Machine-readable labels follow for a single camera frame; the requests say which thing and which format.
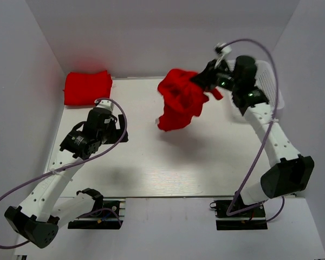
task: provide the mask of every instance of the red fabric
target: red fabric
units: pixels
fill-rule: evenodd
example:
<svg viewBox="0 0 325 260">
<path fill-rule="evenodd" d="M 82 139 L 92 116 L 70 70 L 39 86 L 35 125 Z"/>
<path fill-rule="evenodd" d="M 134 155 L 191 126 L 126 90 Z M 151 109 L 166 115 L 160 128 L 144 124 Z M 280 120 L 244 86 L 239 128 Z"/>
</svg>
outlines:
<svg viewBox="0 0 325 260">
<path fill-rule="evenodd" d="M 159 118 L 159 129 L 181 129 L 190 124 L 193 116 L 201 115 L 202 105 L 209 98 L 190 81 L 195 75 L 197 72 L 172 69 L 158 85 L 158 92 L 164 97 L 164 114 Z M 217 100 L 223 98 L 216 89 L 211 93 Z"/>
<path fill-rule="evenodd" d="M 68 106 L 93 105 L 98 98 L 109 98 L 112 87 L 107 71 L 96 74 L 71 72 L 66 77 L 64 104 Z"/>
</svg>

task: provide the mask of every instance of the red cloth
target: red cloth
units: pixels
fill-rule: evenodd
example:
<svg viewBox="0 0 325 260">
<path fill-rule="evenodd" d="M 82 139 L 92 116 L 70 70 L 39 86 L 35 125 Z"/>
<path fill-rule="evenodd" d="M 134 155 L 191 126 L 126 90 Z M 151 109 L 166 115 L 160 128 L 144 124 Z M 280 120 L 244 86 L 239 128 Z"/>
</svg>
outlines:
<svg viewBox="0 0 325 260">
<path fill-rule="evenodd" d="M 68 106 L 93 105 L 98 98 L 109 98 L 112 87 L 107 71 L 96 74 L 71 72 L 66 77 L 64 104 Z"/>
<path fill-rule="evenodd" d="M 164 114 L 159 118 L 158 127 L 164 131 L 184 128 L 193 116 L 200 116 L 202 105 L 209 101 L 207 95 L 190 78 L 197 72 L 172 69 L 158 85 L 158 92 L 164 97 Z M 220 100 L 221 93 L 214 89 L 213 96 Z"/>
</svg>

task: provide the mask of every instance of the perforated basket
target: perforated basket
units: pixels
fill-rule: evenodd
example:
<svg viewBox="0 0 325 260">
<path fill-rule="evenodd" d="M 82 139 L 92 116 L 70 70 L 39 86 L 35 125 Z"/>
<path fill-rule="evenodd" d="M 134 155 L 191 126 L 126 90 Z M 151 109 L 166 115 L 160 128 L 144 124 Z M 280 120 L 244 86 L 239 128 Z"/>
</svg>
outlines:
<svg viewBox="0 0 325 260">
<path fill-rule="evenodd" d="M 231 70 L 233 70 L 235 66 L 235 60 L 228 61 L 229 67 Z M 275 77 L 271 68 L 271 65 L 266 61 L 256 61 L 256 64 L 258 66 L 258 71 L 256 73 L 256 85 L 258 88 L 260 88 L 267 98 L 270 101 L 270 105 L 273 108 L 275 104 L 275 97 L 276 97 L 276 86 L 275 86 Z M 232 99 L 231 93 L 228 93 L 230 100 Z M 242 115 L 238 111 L 238 108 L 232 104 L 232 114 L 233 117 L 237 121 L 244 122 Z M 282 97 L 281 92 L 278 93 L 278 106 L 277 109 L 281 110 L 284 107 L 284 100 Z"/>
</svg>

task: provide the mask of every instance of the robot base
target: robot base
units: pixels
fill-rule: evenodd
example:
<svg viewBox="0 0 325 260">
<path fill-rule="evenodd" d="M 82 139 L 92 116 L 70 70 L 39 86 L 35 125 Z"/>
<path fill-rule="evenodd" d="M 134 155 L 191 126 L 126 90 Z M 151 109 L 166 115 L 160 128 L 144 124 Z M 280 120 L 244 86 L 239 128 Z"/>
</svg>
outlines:
<svg viewBox="0 0 325 260">
<path fill-rule="evenodd" d="M 234 216 L 227 216 L 226 211 L 230 206 L 232 198 L 219 198 L 210 204 L 210 208 L 215 210 L 217 230 L 266 230 L 266 214 L 264 206 L 246 211 Z M 241 202 L 236 202 L 233 211 L 243 207 Z"/>
</svg>

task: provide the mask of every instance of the folded red cloth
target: folded red cloth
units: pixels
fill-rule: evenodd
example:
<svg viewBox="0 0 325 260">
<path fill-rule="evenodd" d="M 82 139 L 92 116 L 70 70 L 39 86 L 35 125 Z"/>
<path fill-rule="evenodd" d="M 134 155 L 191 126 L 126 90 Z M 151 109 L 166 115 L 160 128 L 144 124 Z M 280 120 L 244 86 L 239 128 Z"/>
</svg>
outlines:
<svg viewBox="0 0 325 260">
<path fill-rule="evenodd" d="M 71 72 L 66 77 L 64 104 L 68 106 L 93 105 L 98 98 L 109 98 L 112 87 L 107 71 L 96 74 Z"/>
<path fill-rule="evenodd" d="M 164 97 L 164 114 L 159 117 L 158 127 L 164 131 L 181 129 L 190 124 L 193 116 L 200 116 L 202 105 L 209 101 L 207 95 L 190 78 L 197 72 L 172 69 L 158 85 Z M 221 93 L 214 89 L 213 96 L 220 100 Z"/>
</svg>

